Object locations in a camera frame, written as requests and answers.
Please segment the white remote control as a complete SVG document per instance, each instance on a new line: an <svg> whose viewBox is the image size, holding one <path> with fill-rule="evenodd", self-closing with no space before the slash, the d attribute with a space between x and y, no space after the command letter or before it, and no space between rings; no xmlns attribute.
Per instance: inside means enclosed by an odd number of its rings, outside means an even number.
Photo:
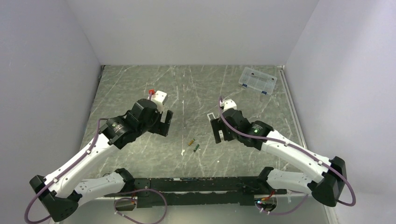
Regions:
<svg viewBox="0 0 396 224"><path fill-rule="evenodd" d="M208 113L207 114L207 118L208 118L209 121L222 120L222 118L221 118L221 116L219 114L214 114L213 112L212 113Z"/></svg>

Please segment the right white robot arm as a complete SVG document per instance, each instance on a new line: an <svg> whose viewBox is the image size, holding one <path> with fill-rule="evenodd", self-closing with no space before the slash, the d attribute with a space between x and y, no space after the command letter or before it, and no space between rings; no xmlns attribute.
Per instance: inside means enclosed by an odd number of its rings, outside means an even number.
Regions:
<svg viewBox="0 0 396 224"><path fill-rule="evenodd" d="M264 194L288 189L311 195L319 203L335 207L346 186L345 161L330 159L311 152L281 135L272 126L256 120L248 121L242 112L228 109L210 120L216 143L237 140L247 147L275 155L293 165L299 172L265 167L257 177L257 187Z"/></svg>

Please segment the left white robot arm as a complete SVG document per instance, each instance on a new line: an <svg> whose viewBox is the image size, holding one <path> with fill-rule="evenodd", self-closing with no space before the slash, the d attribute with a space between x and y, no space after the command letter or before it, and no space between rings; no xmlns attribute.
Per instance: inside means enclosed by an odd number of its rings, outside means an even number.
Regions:
<svg viewBox="0 0 396 224"><path fill-rule="evenodd" d="M97 124L93 139L75 156L54 172L36 175L30 180L39 200L49 213L49 218L60 222L73 214L78 207L98 197L109 194L128 196L148 191L124 168L97 179L85 179L85 175L97 163L134 142L146 132L167 136L172 111L164 111L165 93L142 98L125 114L108 118Z"/></svg>

